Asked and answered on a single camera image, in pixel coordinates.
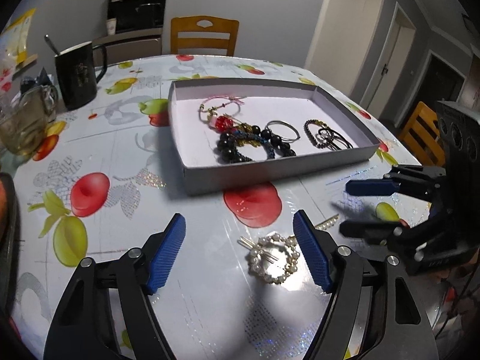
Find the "grey cardboard tray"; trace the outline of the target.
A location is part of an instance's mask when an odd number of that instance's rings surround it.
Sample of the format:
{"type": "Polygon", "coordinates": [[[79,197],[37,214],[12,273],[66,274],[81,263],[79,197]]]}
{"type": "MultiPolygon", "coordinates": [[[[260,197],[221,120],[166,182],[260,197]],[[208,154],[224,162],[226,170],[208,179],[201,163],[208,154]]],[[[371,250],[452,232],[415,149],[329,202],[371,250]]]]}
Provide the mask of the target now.
{"type": "Polygon", "coordinates": [[[367,161],[379,140],[316,85],[282,80],[176,80],[172,138],[185,191],[208,194],[367,161]]]}

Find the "clear plastic bag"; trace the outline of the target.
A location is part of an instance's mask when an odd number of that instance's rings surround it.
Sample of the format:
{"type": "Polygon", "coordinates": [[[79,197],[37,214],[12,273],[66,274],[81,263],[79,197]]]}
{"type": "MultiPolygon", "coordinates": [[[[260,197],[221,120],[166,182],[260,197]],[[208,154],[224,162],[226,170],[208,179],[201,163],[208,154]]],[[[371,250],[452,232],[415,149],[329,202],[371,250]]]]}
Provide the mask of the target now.
{"type": "Polygon", "coordinates": [[[3,50],[1,52],[0,66],[1,100],[11,100],[15,95],[12,87],[17,67],[17,57],[3,50]]]}

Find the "red and gold charm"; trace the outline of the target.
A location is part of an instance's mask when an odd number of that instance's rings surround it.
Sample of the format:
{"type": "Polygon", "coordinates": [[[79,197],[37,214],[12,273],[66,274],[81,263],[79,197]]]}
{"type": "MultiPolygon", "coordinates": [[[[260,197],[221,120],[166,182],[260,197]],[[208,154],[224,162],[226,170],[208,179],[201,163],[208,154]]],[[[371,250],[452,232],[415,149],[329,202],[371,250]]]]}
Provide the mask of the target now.
{"type": "Polygon", "coordinates": [[[210,115],[208,117],[208,127],[218,133],[227,133],[234,127],[234,121],[225,115],[210,115]]]}

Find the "pearl hair clip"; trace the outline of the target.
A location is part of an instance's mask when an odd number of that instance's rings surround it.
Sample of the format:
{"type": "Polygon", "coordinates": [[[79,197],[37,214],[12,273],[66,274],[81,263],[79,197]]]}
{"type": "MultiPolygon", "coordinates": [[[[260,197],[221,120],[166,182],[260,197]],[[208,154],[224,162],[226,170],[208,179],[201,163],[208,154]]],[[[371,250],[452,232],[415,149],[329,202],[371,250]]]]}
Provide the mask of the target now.
{"type": "Polygon", "coordinates": [[[317,225],[314,226],[314,228],[319,231],[326,231],[328,228],[333,227],[338,221],[338,219],[339,219],[339,214],[335,214],[329,217],[328,219],[324,220],[323,222],[318,223],[317,225]]]}

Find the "black water dispenser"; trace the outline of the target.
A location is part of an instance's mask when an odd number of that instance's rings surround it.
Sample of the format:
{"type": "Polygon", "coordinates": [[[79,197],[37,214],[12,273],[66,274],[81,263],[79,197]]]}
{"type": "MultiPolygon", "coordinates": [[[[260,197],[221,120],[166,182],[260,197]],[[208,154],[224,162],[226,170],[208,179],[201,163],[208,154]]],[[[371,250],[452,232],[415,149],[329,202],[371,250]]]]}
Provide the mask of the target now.
{"type": "Polygon", "coordinates": [[[108,0],[106,18],[115,21],[115,33],[164,27],[166,0],[108,0]]]}

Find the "silver bangle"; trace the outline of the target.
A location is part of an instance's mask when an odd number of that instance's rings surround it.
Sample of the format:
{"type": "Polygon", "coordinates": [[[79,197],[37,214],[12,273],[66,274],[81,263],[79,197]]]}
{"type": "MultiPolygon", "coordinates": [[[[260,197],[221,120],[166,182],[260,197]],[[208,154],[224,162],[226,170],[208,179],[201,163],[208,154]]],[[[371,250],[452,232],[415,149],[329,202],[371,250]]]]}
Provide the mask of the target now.
{"type": "Polygon", "coordinates": [[[294,143],[301,138],[298,129],[283,120],[270,120],[265,125],[265,128],[269,130],[272,135],[278,135],[281,140],[286,143],[294,143]]]}

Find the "black plate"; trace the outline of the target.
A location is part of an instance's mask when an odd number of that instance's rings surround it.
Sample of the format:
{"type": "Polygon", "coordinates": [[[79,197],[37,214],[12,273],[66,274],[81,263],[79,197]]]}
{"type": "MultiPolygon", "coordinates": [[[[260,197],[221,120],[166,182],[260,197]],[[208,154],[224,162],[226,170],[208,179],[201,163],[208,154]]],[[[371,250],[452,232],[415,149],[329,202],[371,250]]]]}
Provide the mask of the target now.
{"type": "Polygon", "coordinates": [[[18,223],[18,200],[12,177],[1,173],[1,310],[8,308],[13,293],[13,276],[16,273],[16,247],[14,241],[18,223]]]}

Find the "yellow snack bag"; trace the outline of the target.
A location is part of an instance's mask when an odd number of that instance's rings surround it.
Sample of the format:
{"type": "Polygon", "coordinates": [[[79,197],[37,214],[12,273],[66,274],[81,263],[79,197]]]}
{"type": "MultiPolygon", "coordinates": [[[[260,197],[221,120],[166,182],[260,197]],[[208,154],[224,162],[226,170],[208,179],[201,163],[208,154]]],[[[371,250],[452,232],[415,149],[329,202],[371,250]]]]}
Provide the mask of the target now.
{"type": "Polygon", "coordinates": [[[13,59],[16,65],[23,63],[27,56],[27,40],[36,9],[27,10],[14,19],[1,33],[1,55],[13,59]]]}

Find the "white door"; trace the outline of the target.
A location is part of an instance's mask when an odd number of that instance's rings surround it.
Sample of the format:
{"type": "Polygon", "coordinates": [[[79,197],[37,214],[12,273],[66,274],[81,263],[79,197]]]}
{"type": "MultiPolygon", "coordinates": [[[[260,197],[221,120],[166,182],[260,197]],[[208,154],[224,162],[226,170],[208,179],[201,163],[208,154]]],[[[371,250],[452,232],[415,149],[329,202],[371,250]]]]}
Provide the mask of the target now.
{"type": "Polygon", "coordinates": [[[350,95],[359,80],[384,0],[323,0],[305,68],[350,95]]]}

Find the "white paper cup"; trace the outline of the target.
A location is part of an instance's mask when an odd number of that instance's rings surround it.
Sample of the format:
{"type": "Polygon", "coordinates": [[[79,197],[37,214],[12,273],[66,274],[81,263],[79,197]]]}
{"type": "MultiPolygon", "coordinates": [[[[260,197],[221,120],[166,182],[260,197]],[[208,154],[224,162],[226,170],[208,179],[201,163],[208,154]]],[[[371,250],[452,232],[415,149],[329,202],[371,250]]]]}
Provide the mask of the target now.
{"type": "Polygon", "coordinates": [[[108,19],[106,21],[106,32],[108,36],[116,34],[116,18],[108,19]]]}

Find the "wooden chair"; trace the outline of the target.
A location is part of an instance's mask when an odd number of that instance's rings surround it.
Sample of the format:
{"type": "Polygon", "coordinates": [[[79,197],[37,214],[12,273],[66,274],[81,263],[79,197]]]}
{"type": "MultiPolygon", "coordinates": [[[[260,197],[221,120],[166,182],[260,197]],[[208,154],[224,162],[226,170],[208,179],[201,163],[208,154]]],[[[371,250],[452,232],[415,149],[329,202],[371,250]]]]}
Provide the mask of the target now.
{"type": "Polygon", "coordinates": [[[399,140],[422,165],[442,167],[445,164],[437,115],[424,102],[416,105],[400,131],[399,140]]]}
{"type": "Polygon", "coordinates": [[[170,51],[221,50],[233,57],[240,22],[216,16],[181,16],[171,19],[170,51]]]}

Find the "black mug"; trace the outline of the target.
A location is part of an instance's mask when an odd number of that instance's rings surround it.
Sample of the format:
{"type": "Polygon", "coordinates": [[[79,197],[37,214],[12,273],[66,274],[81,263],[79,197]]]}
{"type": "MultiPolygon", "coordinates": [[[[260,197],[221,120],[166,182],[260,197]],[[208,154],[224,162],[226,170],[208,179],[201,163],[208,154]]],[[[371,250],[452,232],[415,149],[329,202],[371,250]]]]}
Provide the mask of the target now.
{"type": "Polygon", "coordinates": [[[107,49],[87,41],[63,50],[55,56],[58,86],[68,111],[77,110],[92,102],[98,92],[98,82],[107,72],[107,49]],[[102,69],[95,73],[94,51],[101,50],[102,69]]]}

